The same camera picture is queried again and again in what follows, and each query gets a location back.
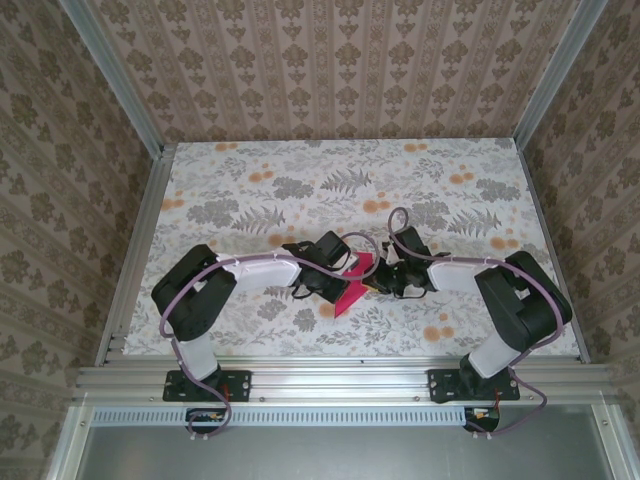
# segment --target wall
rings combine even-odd
[[[91,0],[166,142],[506,137],[577,0]]]
[[[0,21],[0,478],[26,479],[93,362],[150,159],[55,0]]]
[[[610,1],[525,150],[590,353],[611,364],[636,440],[639,65],[640,2]]]

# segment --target vent grille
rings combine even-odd
[[[99,407],[92,427],[184,426],[187,408]],[[211,425],[195,422],[194,425]],[[235,407],[232,426],[455,426],[463,407]]]

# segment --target table surface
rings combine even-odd
[[[511,139],[185,143],[177,148],[125,354],[170,354],[153,286],[194,245],[270,251],[327,230],[387,239],[404,206],[432,252],[503,258],[524,249],[554,279],[545,238]],[[366,243],[351,241],[358,250]],[[464,355],[492,332],[482,299],[366,294],[334,318],[317,295],[291,289],[232,295],[210,331],[221,355]],[[578,355],[571,326],[536,353]]]

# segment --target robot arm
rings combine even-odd
[[[379,262],[363,284],[380,294],[393,294],[398,298],[406,298],[408,288],[420,288],[423,295],[446,290],[480,295],[495,327],[485,342],[462,359],[456,375],[445,375],[438,382],[438,390],[431,390],[432,399],[445,402],[495,398],[496,382],[506,377],[509,383],[508,366],[556,330],[557,322],[550,305],[537,290],[529,288],[524,279],[504,267],[434,262],[406,253],[394,242],[402,243],[412,252],[431,256],[413,227],[405,227],[393,237],[392,242],[383,244],[386,261]],[[283,245],[273,252],[273,258],[266,260],[243,261],[243,257],[215,254],[206,245],[198,245],[153,289],[151,296],[164,313],[198,273],[221,260],[237,260],[204,277],[201,287],[196,284],[191,288],[168,316],[180,355],[197,380],[213,388],[217,384],[220,368],[208,332],[233,292],[267,286],[296,289],[305,286],[309,292],[336,303],[348,286],[345,279],[332,278],[292,259],[278,258],[278,254],[292,255],[334,271],[353,266],[352,259],[357,257],[333,232],[316,243]],[[447,255],[440,253],[436,257]],[[516,252],[505,261],[543,286],[561,312],[563,323],[571,320],[568,302],[530,254]]]
[[[232,293],[265,287],[304,286],[327,301],[335,303],[346,290],[346,280],[335,279],[294,260],[295,256],[337,273],[353,266],[357,256],[335,233],[326,233],[318,242],[285,244],[271,252],[273,258],[243,261],[243,256],[216,254],[207,245],[192,248],[154,287],[151,298],[161,314],[178,293],[205,268],[217,262],[235,259],[205,276],[175,305],[167,321],[175,335],[176,346],[186,368],[196,380],[215,387],[220,367],[208,332]]]
[[[412,252],[432,256],[411,226],[395,232],[395,240]],[[387,262],[382,262],[363,283],[398,298],[404,297],[408,286],[422,288],[425,293],[448,290],[480,295],[491,316],[495,331],[462,358],[459,372],[435,382],[438,389],[432,387],[431,396],[436,402],[495,398],[498,383],[505,379],[510,383],[507,368],[557,329],[554,312],[542,294],[504,267],[423,260],[407,254],[393,240],[383,249]],[[505,262],[531,276],[549,293],[563,324],[571,320],[566,298],[531,254],[519,251]]]

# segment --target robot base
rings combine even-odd
[[[512,382],[509,372],[504,369],[491,377],[490,384],[475,394],[465,392],[459,369],[428,370],[429,395],[435,403],[452,401],[495,401],[520,400],[520,390]]]
[[[251,372],[249,370],[220,370],[209,379],[203,380],[216,389],[230,402],[248,402],[251,393]],[[182,370],[171,370],[164,383],[162,400],[165,402],[219,402],[212,393],[192,383]]]

